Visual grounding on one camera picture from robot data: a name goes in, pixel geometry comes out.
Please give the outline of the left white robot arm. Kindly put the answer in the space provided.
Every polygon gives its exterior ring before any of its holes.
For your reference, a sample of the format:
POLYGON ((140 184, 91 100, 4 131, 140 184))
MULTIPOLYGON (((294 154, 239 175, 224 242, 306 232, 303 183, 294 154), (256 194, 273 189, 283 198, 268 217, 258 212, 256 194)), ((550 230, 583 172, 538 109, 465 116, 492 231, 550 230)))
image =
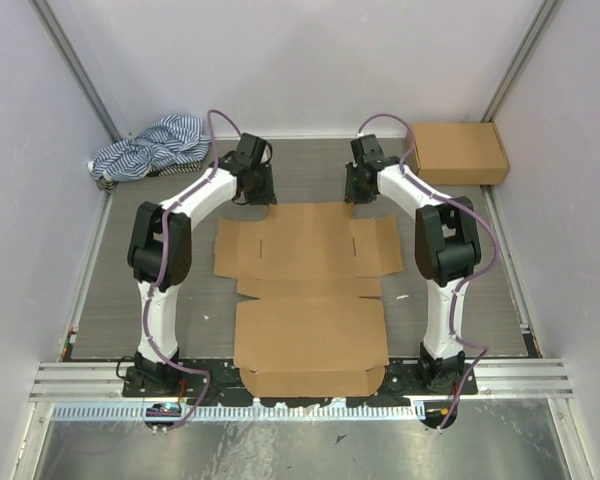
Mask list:
POLYGON ((174 394, 188 371, 179 361, 177 298, 192 265, 193 230, 225 202, 276 202, 270 142, 243 133, 237 147, 202 176, 159 203, 136 212, 127 263, 141 299, 141 337, 125 381, 161 397, 174 394))

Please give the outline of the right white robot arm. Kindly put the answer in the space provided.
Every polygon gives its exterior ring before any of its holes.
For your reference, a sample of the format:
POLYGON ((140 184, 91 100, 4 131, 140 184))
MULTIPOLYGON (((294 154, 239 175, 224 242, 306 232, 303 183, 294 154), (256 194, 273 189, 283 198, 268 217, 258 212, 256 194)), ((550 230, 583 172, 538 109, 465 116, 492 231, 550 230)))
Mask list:
POLYGON ((383 196, 414 221, 414 258, 427 282, 427 328, 420 343, 417 376, 431 394, 442 394, 464 373, 465 352, 452 326, 463 310, 467 287, 482 252, 473 202, 450 197, 418 180, 396 156, 383 152, 374 135, 350 142, 345 201, 368 204, 383 196))

